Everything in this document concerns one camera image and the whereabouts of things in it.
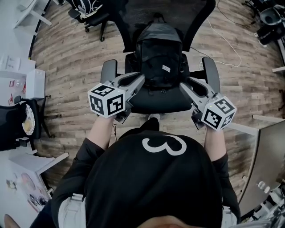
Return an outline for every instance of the black t-shirt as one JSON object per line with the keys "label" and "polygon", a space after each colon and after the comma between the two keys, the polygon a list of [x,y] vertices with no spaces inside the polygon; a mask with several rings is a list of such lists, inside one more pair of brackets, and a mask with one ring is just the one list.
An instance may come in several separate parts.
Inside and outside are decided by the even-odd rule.
{"label": "black t-shirt", "polygon": [[240,220],[227,155],[211,162],[195,140],[164,132],[126,136],[105,152],[85,139],[53,195],[56,225],[61,202],[73,193],[86,197],[88,228],[136,228],[158,216],[220,227],[222,206]]}

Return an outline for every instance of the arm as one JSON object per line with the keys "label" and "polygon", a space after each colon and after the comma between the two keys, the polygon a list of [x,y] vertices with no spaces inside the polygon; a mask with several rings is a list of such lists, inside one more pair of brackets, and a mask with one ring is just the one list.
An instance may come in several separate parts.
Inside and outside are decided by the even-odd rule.
{"label": "arm", "polygon": [[93,124],[87,138],[102,149],[106,150],[109,145],[115,117],[116,115],[109,118],[99,116]]}
{"label": "arm", "polygon": [[108,148],[114,117],[98,117],[84,139],[70,169],[60,180],[52,198],[52,217],[58,227],[58,210],[61,203],[73,193],[84,195],[86,179],[96,160]]}
{"label": "arm", "polygon": [[227,153],[223,130],[207,127],[204,147],[212,162],[222,158]]}
{"label": "arm", "polygon": [[240,223],[240,208],[236,194],[229,180],[228,155],[223,130],[215,131],[214,129],[207,127],[204,147],[220,180],[223,205],[231,208],[231,211],[237,217],[237,222]]}

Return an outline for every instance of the chair seat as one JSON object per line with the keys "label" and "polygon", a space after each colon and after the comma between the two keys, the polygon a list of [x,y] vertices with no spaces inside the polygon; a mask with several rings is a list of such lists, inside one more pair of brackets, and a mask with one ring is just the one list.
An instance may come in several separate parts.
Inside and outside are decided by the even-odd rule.
{"label": "chair seat", "polygon": [[25,103],[21,104],[22,106],[29,105],[33,111],[34,118],[35,118],[35,130],[32,135],[26,135],[28,138],[32,139],[39,139],[41,137],[41,120],[39,116],[39,106],[36,100],[28,100]]}
{"label": "chair seat", "polygon": [[[190,73],[187,57],[185,54],[182,54],[182,57],[184,73],[181,77],[188,77]],[[134,59],[133,53],[126,55],[125,73],[137,71]],[[142,114],[181,112],[192,107],[178,86],[165,91],[142,87],[138,94],[131,98],[130,103],[134,106],[132,112]]]}
{"label": "chair seat", "polygon": [[142,114],[181,112],[191,109],[192,105],[181,93],[179,87],[167,90],[150,91],[142,88],[137,95],[131,98],[134,106],[132,112]]}
{"label": "chair seat", "polygon": [[267,25],[275,25],[281,22],[281,17],[278,11],[274,8],[268,8],[261,12],[260,19]]}

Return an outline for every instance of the wrist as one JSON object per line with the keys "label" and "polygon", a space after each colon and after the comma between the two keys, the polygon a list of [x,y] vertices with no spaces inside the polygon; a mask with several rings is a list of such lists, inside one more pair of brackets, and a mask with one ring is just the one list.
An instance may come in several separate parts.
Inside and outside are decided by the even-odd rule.
{"label": "wrist", "polygon": [[109,123],[109,122],[113,123],[115,118],[116,118],[116,115],[110,116],[108,118],[105,118],[105,117],[102,117],[102,116],[98,116],[97,120],[100,121],[100,122],[105,122],[105,123]]}
{"label": "wrist", "polygon": [[223,132],[223,129],[220,130],[215,130],[213,128],[211,128],[210,126],[206,125],[207,131],[211,132],[211,133],[218,133],[218,132]]}

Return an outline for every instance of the mesh chair back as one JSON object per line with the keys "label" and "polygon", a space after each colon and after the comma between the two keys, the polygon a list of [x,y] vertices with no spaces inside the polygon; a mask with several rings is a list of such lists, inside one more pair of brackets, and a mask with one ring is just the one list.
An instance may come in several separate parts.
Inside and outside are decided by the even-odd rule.
{"label": "mesh chair back", "polygon": [[23,134],[21,105],[0,106],[0,138],[19,138]]}
{"label": "mesh chair back", "polygon": [[183,51],[189,51],[192,40],[209,14],[215,8],[215,0],[102,0],[108,5],[121,32],[125,50],[135,51],[136,39],[154,14],[163,15],[165,22],[174,27],[181,40]]}

